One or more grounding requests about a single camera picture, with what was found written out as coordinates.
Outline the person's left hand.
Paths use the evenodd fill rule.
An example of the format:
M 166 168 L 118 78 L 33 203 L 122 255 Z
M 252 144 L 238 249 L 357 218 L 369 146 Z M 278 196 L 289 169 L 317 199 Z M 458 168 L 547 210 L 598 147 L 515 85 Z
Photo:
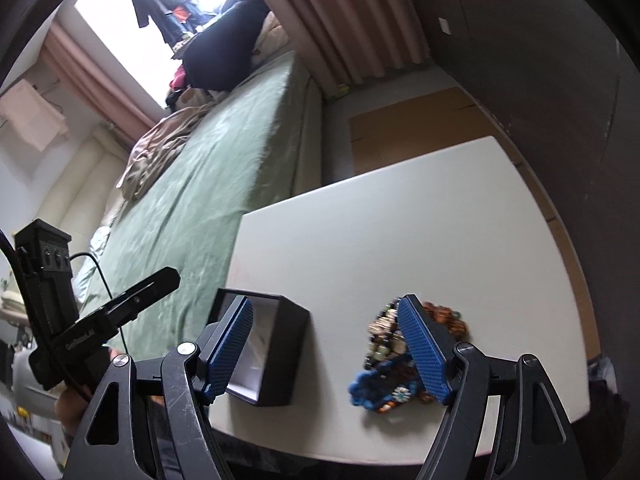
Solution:
M 73 437 L 92 399 L 89 388 L 82 386 L 79 393 L 74 388 L 66 388 L 54 404 L 54 412 L 66 434 Z

